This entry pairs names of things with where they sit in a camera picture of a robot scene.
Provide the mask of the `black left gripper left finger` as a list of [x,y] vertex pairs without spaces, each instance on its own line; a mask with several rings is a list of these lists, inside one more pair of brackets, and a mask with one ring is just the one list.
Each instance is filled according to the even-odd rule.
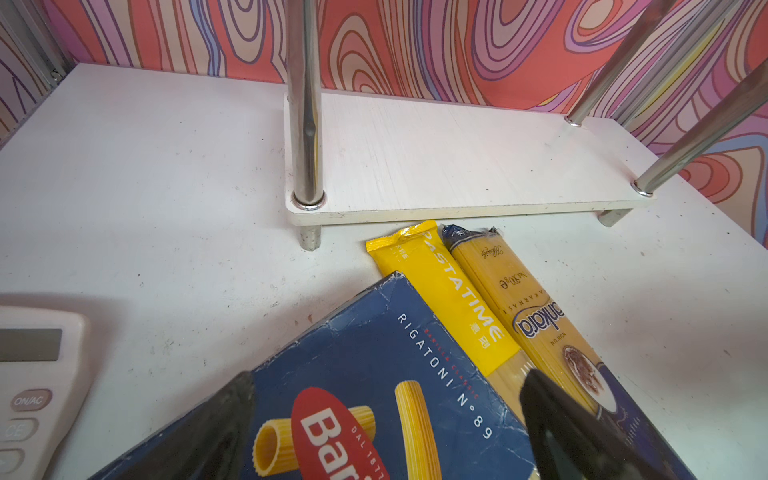
[[142,459],[137,477],[238,479],[255,404],[252,375],[243,371]]

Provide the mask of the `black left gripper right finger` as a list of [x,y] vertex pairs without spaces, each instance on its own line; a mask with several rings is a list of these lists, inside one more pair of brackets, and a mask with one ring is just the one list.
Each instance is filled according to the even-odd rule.
[[668,479],[539,370],[519,395],[542,479]]

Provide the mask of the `blue Ankara spaghetti bag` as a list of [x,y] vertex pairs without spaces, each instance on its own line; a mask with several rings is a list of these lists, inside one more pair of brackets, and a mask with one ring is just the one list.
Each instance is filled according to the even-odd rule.
[[656,470],[672,479],[694,477],[496,229],[443,225],[440,236],[538,370]]

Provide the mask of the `yellow Pastatime spaghetti bag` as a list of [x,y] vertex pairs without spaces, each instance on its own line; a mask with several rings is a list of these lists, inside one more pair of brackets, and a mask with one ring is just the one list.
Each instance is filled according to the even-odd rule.
[[533,362],[512,339],[428,220],[365,244],[382,275],[403,273],[520,422]]

